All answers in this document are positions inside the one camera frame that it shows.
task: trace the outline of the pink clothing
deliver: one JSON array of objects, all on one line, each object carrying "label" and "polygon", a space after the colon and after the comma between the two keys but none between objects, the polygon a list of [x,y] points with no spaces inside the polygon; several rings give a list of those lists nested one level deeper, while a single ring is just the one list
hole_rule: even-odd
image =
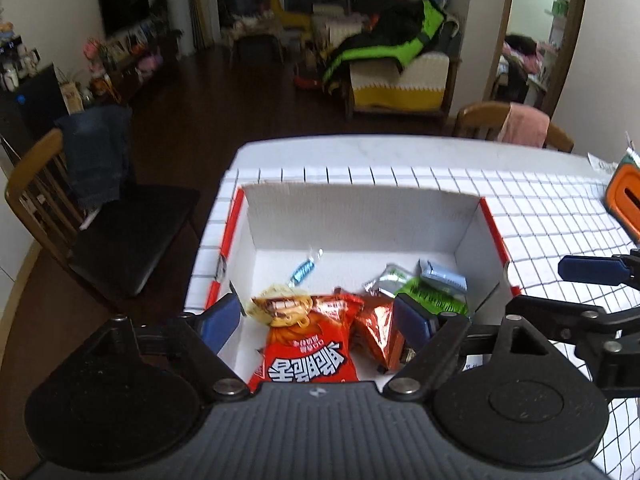
[{"label": "pink clothing", "polygon": [[511,48],[509,44],[505,42],[502,46],[502,55],[511,56],[517,59],[527,74],[536,75],[540,73],[540,67],[542,67],[543,59],[543,55],[540,51],[537,51],[535,56],[525,56],[523,53]]},{"label": "pink clothing", "polygon": [[511,109],[496,139],[498,142],[542,148],[549,128],[549,116],[530,106],[511,103]]}]

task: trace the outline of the white cardboard box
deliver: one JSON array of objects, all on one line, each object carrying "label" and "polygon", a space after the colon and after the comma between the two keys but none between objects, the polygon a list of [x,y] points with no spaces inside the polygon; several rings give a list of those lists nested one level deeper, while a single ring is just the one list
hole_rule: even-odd
[{"label": "white cardboard box", "polygon": [[[499,324],[514,294],[507,279],[508,257],[483,198],[385,186],[258,184],[234,199],[221,248],[212,299],[231,282],[243,304],[273,283],[286,283],[311,250],[324,254],[301,288],[331,294],[336,286],[359,292],[393,262],[417,271],[428,259],[466,276],[472,319]],[[240,325],[220,357],[248,381],[260,364],[268,327],[251,317]],[[352,352],[358,378],[375,380],[376,364]]]}]

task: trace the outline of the wooden chair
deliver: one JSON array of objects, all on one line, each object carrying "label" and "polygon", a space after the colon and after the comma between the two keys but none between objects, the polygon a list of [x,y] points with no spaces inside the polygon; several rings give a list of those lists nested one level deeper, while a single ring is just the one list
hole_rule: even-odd
[{"label": "wooden chair", "polygon": [[[494,140],[504,124],[510,104],[497,101],[476,103],[462,108],[456,118],[456,125],[453,129],[454,137],[466,137],[471,130],[471,138],[478,139],[481,129],[489,130],[487,140]],[[564,130],[553,123],[549,123],[546,131],[546,141],[544,148],[551,146],[559,152],[571,153],[574,149],[574,142]]]},{"label": "wooden chair", "polygon": [[5,191],[9,207],[36,241],[108,306],[142,291],[199,197],[193,189],[134,185],[120,200],[104,204],[81,231],[86,215],[69,186],[58,129],[18,162]]}]

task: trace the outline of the chair backrest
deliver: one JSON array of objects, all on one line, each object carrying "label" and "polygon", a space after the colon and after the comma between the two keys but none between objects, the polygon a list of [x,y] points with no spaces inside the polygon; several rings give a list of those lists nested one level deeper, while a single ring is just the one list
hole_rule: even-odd
[{"label": "chair backrest", "polygon": [[[487,101],[465,106],[458,113],[453,136],[461,137],[466,130],[472,130],[472,138],[477,139],[481,128],[497,129],[499,131],[507,118],[510,108],[510,104],[498,101]],[[571,153],[574,149],[574,142],[562,128],[549,123],[545,141],[545,147],[547,146],[551,146],[559,152]]]},{"label": "chair backrest", "polygon": [[67,267],[84,214],[70,193],[59,129],[42,137],[16,164],[4,196],[36,241]]}]

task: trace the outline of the orange container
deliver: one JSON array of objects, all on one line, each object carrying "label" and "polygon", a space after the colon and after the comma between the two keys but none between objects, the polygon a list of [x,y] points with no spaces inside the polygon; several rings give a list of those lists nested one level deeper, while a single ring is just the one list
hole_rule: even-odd
[{"label": "orange container", "polygon": [[605,204],[636,242],[640,240],[640,168],[621,164],[605,193]]}]

